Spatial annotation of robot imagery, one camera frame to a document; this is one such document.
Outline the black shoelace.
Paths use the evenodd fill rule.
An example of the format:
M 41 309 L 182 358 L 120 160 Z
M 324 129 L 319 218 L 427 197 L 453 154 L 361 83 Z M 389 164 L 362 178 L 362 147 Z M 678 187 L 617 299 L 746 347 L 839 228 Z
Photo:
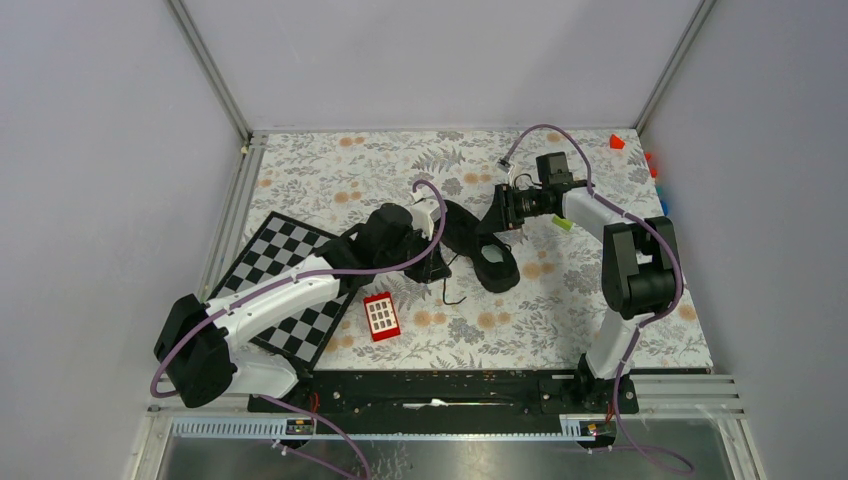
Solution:
M 468 295 L 464 286 L 467 276 L 467 260 L 465 257 L 455 254 L 448 262 L 451 268 L 451 276 L 442 282 L 442 302 L 445 306 L 458 306 L 464 303 Z

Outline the black sneaker shoe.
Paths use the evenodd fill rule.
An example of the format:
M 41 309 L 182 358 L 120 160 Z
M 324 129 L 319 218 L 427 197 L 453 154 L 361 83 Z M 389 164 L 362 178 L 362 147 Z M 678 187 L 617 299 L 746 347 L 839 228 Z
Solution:
M 515 287 L 520 272 L 510 248 L 493 233 L 477 233 L 480 220 L 461 205 L 450 200 L 445 205 L 446 227 L 441 243 L 472 262 L 485 290 L 504 293 Z

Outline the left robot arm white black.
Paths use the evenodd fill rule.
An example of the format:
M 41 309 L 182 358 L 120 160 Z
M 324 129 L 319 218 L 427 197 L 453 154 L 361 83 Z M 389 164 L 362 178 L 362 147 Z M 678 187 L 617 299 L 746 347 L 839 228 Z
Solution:
M 368 220 L 332 239 L 282 273 L 206 303 L 188 294 L 171 306 L 154 344 L 155 398 L 199 408 L 225 394 L 266 395 L 288 411 L 309 401 L 310 385 L 285 358 L 243 347 L 279 321 L 407 271 L 431 257 L 445 231 L 442 200 L 410 207 L 384 204 Z

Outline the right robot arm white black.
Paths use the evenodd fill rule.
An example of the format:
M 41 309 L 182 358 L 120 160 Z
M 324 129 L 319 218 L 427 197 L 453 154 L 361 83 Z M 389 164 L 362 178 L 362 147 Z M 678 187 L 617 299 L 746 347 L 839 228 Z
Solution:
M 682 294 L 674 227 L 664 216 L 638 220 L 606 205 L 589 181 L 574 178 L 563 152 L 539 156 L 536 165 L 536 186 L 496 185 L 476 231 L 516 230 L 530 217 L 551 214 L 601 242 L 607 311 L 598 338 L 579 360 L 571 388 L 579 407 L 597 412 L 620 395 L 646 321 L 670 309 Z

